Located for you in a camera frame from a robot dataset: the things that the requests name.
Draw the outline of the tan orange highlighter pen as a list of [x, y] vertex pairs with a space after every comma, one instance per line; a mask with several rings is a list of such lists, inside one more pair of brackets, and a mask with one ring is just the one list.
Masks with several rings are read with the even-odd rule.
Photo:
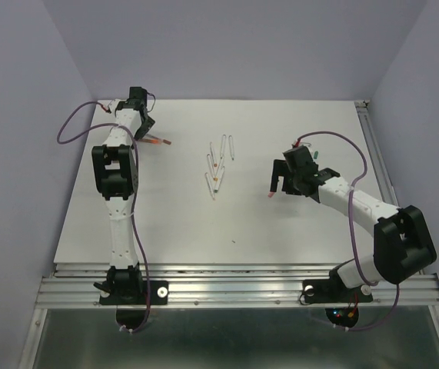
[[152, 145], [161, 145], [162, 141], [156, 140], [156, 139], [147, 139], [147, 138], [143, 138], [142, 140], [139, 140], [142, 143], [149, 143]]

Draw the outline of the blue marker pen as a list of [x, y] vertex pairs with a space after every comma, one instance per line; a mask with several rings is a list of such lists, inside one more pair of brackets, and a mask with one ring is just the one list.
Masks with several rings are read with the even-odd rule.
[[220, 158], [223, 158], [225, 156], [227, 142], [228, 142], [228, 136], [222, 135], [221, 136], [221, 147], [220, 147]]

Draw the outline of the yellow marker pen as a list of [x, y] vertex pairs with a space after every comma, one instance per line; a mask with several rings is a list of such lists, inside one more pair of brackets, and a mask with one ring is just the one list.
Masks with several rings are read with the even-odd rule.
[[214, 166], [211, 170], [211, 179], [213, 182], [217, 182], [218, 181], [218, 172], [219, 172], [219, 166]]

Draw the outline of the long white green-tip pen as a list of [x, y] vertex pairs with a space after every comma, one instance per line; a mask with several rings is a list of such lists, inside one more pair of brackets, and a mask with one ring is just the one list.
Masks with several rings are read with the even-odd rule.
[[218, 173], [217, 173], [217, 175], [215, 177], [214, 193], [218, 193], [219, 192], [219, 189], [221, 187], [221, 183], [222, 183], [222, 180], [223, 180], [223, 177], [224, 177], [224, 170], [225, 170], [224, 166], [222, 166], [218, 170]]

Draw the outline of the red marker pen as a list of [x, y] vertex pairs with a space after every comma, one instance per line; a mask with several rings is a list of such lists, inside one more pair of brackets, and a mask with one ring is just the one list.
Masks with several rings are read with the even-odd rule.
[[207, 163], [208, 163], [208, 171], [211, 176], [215, 174], [214, 162], [212, 160], [212, 156], [210, 154], [206, 155]]

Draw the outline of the pink marker pen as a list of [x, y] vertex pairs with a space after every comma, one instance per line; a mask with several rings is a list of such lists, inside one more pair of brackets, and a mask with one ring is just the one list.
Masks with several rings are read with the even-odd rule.
[[209, 194], [210, 194], [212, 200], [214, 201], [215, 200], [214, 182], [212, 180], [211, 175], [208, 172], [205, 173], [205, 180], [206, 180], [206, 183], [207, 183], [207, 186], [208, 186]]

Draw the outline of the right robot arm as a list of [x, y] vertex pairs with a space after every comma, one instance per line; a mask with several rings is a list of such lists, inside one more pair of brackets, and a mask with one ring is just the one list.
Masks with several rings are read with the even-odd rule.
[[338, 211], [348, 218], [350, 231], [359, 225], [373, 238], [372, 255], [354, 256], [330, 272], [327, 291], [336, 300], [344, 300], [363, 284], [400, 284], [437, 260], [420, 209], [399, 208], [355, 189], [335, 170], [320, 169], [305, 146], [274, 160], [269, 194], [278, 190]]

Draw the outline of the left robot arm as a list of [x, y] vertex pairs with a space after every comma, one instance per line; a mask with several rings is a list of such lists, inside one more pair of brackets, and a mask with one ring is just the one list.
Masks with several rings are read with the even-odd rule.
[[114, 108], [115, 125], [108, 137], [91, 150], [96, 188], [105, 200], [111, 232], [110, 268], [105, 281], [95, 286], [104, 298], [128, 303], [144, 294], [131, 217], [138, 191], [134, 140], [143, 138], [155, 123], [148, 116], [148, 96], [145, 88], [131, 87], [128, 98]]

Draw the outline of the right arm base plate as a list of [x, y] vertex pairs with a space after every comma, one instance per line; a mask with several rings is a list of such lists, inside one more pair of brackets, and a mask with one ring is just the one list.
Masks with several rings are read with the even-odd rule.
[[330, 279], [309, 279], [303, 281], [298, 300], [303, 305], [334, 305], [350, 302], [370, 303], [374, 299], [371, 293], [364, 294], [360, 288], [346, 288]]

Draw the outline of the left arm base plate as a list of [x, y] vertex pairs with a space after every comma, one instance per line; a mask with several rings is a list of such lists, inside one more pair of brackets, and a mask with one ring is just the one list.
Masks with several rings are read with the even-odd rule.
[[[103, 306], [147, 304], [147, 281], [143, 282], [141, 291], [127, 290], [123, 292], [109, 292], [104, 282], [94, 282], [93, 286], [100, 292], [99, 304]], [[150, 280], [150, 305], [166, 305], [168, 303], [169, 283], [167, 281]]]

